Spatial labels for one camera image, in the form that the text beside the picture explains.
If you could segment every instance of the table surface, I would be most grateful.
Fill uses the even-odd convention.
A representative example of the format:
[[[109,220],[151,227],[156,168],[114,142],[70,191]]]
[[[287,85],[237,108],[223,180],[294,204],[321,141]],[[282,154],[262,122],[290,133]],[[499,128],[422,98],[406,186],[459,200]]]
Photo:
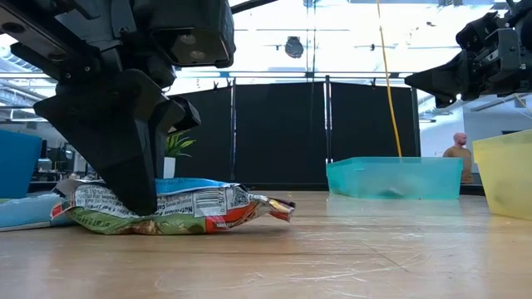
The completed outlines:
[[[532,222],[485,199],[358,200],[267,192],[298,206],[226,233],[0,233],[1,298],[530,298]]]

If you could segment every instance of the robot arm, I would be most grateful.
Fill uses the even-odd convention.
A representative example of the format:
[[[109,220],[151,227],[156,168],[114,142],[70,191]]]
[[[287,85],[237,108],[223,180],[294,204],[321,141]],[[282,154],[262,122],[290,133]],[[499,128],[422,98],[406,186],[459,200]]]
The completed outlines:
[[[499,17],[489,12],[456,34],[461,52],[443,66],[405,78],[405,83],[436,98],[436,107],[480,95],[507,96],[532,90],[532,0],[515,4]]]
[[[0,0],[12,53],[58,81],[34,105],[122,203],[156,210],[165,139],[200,124],[184,98],[161,94],[175,67],[233,64],[232,14],[274,0]]]

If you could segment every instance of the yellow plastic bin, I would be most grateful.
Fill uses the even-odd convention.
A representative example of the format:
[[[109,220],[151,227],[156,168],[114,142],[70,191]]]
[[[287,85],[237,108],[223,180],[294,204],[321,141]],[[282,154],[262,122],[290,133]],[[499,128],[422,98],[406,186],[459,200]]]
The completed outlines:
[[[532,130],[473,142],[494,214],[532,220]]]

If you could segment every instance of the man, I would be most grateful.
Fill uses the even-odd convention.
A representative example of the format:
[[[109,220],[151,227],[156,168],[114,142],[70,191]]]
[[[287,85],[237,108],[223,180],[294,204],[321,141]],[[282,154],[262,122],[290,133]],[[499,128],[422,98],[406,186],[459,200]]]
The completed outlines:
[[[467,143],[467,135],[464,133],[456,133],[453,136],[455,145],[451,146],[445,153],[444,157],[462,158],[464,161],[464,169],[462,170],[462,183],[473,184],[473,174],[471,173],[472,161],[471,152],[464,147]]]

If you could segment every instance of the black partition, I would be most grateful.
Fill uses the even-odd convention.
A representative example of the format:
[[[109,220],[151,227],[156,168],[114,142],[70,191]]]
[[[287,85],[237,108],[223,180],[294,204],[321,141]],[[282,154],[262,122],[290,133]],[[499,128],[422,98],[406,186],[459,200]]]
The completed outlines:
[[[186,133],[196,140],[176,160],[176,177],[231,180],[231,89],[181,95],[198,110],[201,126]]]
[[[417,103],[410,88],[392,87],[403,156],[420,156]],[[334,161],[360,156],[397,156],[385,86],[331,83]]]
[[[323,83],[236,86],[237,182],[251,187],[324,186]]]

